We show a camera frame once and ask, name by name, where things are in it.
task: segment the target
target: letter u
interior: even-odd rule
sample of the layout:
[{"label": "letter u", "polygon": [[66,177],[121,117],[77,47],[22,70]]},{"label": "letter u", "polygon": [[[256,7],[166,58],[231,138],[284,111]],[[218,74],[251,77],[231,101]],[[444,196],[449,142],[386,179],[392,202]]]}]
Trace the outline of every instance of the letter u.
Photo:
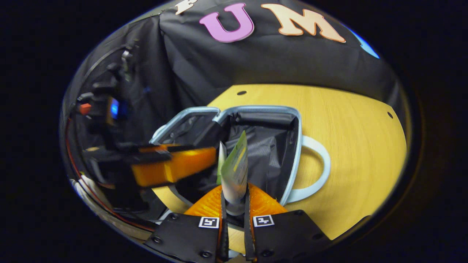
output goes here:
[{"label": "letter u", "polygon": [[226,31],[218,20],[219,13],[214,12],[200,19],[200,24],[205,25],[211,36],[223,43],[231,43],[250,36],[254,32],[254,23],[244,10],[245,3],[237,3],[224,8],[224,11],[233,13],[240,26],[234,31]]}]

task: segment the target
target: green packet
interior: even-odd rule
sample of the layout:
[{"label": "green packet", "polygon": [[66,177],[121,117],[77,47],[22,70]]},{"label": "green packet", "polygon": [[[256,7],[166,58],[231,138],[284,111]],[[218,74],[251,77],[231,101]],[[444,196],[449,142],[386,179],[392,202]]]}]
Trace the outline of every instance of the green packet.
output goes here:
[{"label": "green packet", "polygon": [[223,193],[231,203],[238,203],[247,188],[247,135],[242,132],[232,152],[226,157],[226,147],[219,145],[217,185],[223,185]]}]

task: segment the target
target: blue light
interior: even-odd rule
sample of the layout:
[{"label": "blue light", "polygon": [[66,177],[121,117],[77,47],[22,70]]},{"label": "blue light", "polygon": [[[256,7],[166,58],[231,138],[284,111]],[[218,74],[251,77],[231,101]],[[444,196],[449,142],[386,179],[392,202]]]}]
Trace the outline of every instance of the blue light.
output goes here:
[{"label": "blue light", "polygon": [[346,27],[349,31],[351,31],[351,33],[359,40],[359,42],[361,43],[361,48],[363,50],[365,50],[367,53],[371,54],[373,57],[375,58],[379,58],[379,55],[377,55],[377,53],[375,53],[375,51],[371,48],[371,46],[369,46],[369,44],[364,40],[362,39],[360,36],[358,36],[356,33],[354,33],[351,29],[349,29],[348,27]]},{"label": "blue light", "polygon": [[118,101],[115,99],[112,99],[112,104],[110,106],[110,112],[112,113],[112,117],[115,119],[117,118],[117,113],[118,113]]}]

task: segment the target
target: red cable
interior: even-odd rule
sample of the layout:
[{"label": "red cable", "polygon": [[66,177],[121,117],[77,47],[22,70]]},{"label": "red cable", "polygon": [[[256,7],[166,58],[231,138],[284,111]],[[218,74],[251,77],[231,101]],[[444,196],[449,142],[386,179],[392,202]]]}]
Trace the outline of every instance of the red cable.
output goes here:
[{"label": "red cable", "polygon": [[[76,164],[75,164],[75,161],[73,160],[73,157],[72,157],[72,153],[70,151],[70,143],[68,141],[68,126],[70,124],[70,121],[72,119],[71,118],[68,118],[68,121],[66,123],[66,127],[65,127],[65,142],[66,142],[66,150],[68,152],[68,157],[70,158],[70,161],[72,162],[72,165],[73,165],[73,168],[75,169],[75,172],[76,174],[78,175],[78,177],[81,179],[81,174],[80,172],[78,171],[78,168],[76,167]],[[148,228],[146,226],[142,226],[142,225],[139,225],[139,224],[136,224],[136,223],[133,223],[133,222],[130,222],[128,220],[126,220],[125,218],[121,217],[120,215],[118,215],[117,213],[115,213],[114,211],[112,211],[110,208],[108,208],[98,197],[97,195],[91,190],[91,188],[86,184],[85,180],[82,180],[83,183],[86,185],[86,187],[88,188],[89,192],[91,192],[93,194],[93,196],[95,197],[95,200],[98,201],[98,203],[100,203],[103,207],[105,207],[111,214],[113,214],[114,216],[116,216],[117,218],[119,218],[120,220],[122,220],[123,222],[126,222],[132,226],[135,226],[135,227],[139,227],[139,228],[143,228],[145,230],[148,230],[148,231],[151,231],[151,232],[154,232],[154,229],[151,229],[151,228]]]}]

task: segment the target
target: orange block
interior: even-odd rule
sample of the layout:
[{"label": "orange block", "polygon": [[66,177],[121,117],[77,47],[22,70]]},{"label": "orange block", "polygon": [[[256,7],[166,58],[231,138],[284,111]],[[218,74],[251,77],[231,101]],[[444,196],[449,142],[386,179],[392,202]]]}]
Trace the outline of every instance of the orange block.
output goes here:
[{"label": "orange block", "polygon": [[87,115],[91,111],[91,104],[86,103],[80,105],[80,113],[81,115]]},{"label": "orange block", "polygon": [[[142,150],[150,152],[165,146]],[[132,165],[137,184],[141,187],[175,183],[182,178],[203,171],[216,163],[216,149],[202,148],[172,153],[170,161]]]}]

